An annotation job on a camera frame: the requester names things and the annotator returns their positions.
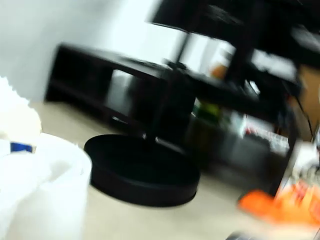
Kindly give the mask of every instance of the white wall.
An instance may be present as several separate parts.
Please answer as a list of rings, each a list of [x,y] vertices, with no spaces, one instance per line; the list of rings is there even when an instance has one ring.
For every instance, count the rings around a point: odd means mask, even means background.
[[[42,100],[56,45],[95,44],[122,0],[0,0],[0,76]]]

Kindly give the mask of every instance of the orange object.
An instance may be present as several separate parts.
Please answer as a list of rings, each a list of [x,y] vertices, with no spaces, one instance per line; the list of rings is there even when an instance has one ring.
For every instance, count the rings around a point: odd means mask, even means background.
[[[228,68],[225,65],[218,65],[211,70],[210,76],[223,80]]]
[[[319,188],[302,182],[286,188],[276,198],[252,191],[238,201],[238,207],[274,224],[320,226]]]

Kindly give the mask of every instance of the blue label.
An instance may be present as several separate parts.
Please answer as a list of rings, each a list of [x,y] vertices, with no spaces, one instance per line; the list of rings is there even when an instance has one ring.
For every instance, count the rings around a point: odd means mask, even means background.
[[[27,151],[32,153],[32,146],[22,144],[22,143],[16,143],[16,142],[10,142],[10,152],[21,152],[21,151]]]

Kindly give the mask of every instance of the lamp base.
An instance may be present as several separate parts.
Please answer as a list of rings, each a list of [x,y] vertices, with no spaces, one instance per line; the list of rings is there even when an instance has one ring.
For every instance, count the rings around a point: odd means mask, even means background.
[[[92,160],[91,184],[116,199],[151,207],[171,207],[191,201],[200,179],[188,158],[143,138],[99,135],[84,150]]]

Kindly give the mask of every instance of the cable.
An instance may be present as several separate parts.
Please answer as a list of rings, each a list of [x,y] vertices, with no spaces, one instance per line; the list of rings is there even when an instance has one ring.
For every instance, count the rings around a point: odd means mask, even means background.
[[[308,121],[310,134],[311,134],[311,137],[313,138],[314,137],[314,132],[312,130],[312,126],[311,126],[311,121],[310,121],[309,115],[305,112],[304,108],[302,107],[302,104],[301,104],[299,98],[297,96],[294,96],[294,97],[295,97],[295,100],[298,102],[298,105],[299,105],[303,115],[305,116],[306,120]]]
[[[291,94],[290,89],[288,88],[287,83],[284,82],[284,81],[281,81],[281,82],[282,82],[282,85],[284,86],[285,90],[287,91],[287,93],[288,93],[289,95],[293,96],[293,95]],[[299,105],[299,107],[300,107],[300,110],[301,110],[302,114],[305,116],[305,118],[306,118],[306,120],[307,120],[307,122],[308,122],[310,134],[311,134],[311,137],[313,138],[313,137],[314,137],[314,131],[313,131],[312,126],[311,126],[311,121],[310,121],[309,115],[305,112],[304,107],[302,106],[299,98],[298,98],[296,95],[294,96],[294,98],[295,98],[295,100],[297,101],[297,103],[298,103],[298,105]]]
[[[318,234],[320,233],[320,228],[318,229],[318,231],[316,231],[316,234],[313,238],[313,240],[319,240]]]

